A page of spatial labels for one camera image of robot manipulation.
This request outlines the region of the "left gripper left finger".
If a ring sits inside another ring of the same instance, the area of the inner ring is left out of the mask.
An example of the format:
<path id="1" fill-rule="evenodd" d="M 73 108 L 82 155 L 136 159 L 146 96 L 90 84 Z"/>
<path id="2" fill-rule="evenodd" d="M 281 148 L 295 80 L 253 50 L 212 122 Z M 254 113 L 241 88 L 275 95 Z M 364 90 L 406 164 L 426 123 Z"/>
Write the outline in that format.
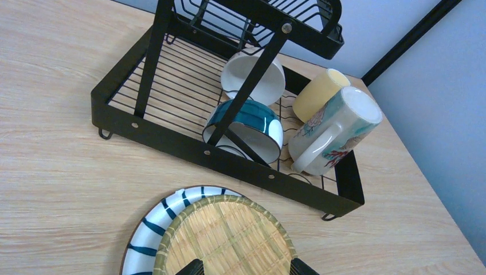
<path id="1" fill-rule="evenodd" d="M 194 259 L 184 268 L 182 268 L 176 275 L 204 275 L 203 261 Z"/>

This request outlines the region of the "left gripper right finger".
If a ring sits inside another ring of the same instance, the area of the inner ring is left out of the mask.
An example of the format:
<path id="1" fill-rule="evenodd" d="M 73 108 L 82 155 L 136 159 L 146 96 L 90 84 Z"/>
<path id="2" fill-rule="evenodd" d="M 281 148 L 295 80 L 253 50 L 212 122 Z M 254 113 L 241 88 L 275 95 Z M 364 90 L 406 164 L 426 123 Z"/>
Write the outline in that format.
<path id="1" fill-rule="evenodd" d="M 294 258 L 290 262 L 290 275 L 319 275 L 319 273 L 301 259 Z"/>

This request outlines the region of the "woven bamboo plate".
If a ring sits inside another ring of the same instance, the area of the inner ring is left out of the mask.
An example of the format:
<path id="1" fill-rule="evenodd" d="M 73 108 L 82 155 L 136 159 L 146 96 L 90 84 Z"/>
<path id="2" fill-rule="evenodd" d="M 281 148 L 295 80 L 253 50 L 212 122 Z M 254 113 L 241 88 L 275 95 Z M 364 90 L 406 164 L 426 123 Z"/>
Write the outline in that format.
<path id="1" fill-rule="evenodd" d="M 166 229 L 154 274 L 176 274 L 194 259 L 200 274 L 289 274 L 295 246 L 282 224 L 258 203 L 236 195 L 202 198 Z"/>

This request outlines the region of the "beige mug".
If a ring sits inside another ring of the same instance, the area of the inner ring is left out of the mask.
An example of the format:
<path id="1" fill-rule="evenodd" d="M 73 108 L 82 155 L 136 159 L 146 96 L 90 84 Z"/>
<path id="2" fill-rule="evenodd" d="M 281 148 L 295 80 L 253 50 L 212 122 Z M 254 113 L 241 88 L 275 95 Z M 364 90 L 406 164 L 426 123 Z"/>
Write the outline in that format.
<path id="1" fill-rule="evenodd" d="M 383 120 L 379 105 L 355 87 L 344 87 L 288 142 L 296 173 L 325 175 Z"/>

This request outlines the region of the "teal patterned white bowl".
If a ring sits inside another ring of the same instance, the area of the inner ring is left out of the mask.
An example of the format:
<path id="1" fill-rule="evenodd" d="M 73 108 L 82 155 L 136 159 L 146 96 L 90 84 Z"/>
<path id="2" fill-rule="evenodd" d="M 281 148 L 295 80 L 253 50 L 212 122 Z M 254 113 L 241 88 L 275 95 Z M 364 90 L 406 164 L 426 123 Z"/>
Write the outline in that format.
<path id="1" fill-rule="evenodd" d="M 202 131 L 202 139 L 207 143 L 233 99 L 220 103 L 211 113 Z M 228 127 L 242 139 L 266 163 L 275 162 L 281 154 L 284 141 L 283 126 L 278 116 L 266 105 L 254 100 L 246 100 Z M 236 153 L 237 146 L 226 136 L 217 143 L 228 152 Z"/>

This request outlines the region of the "yellow mug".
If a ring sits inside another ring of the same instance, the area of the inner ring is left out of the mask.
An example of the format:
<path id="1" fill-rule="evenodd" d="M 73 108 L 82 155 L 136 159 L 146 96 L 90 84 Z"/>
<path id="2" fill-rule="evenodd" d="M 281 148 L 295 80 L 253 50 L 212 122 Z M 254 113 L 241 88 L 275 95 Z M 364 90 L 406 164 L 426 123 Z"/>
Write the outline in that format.
<path id="1" fill-rule="evenodd" d="M 317 75 L 293 102 L 293 112 L 306 123 L 340 89 L 349 87 L 350 80 L 340 71 L 328 68 Z"/>

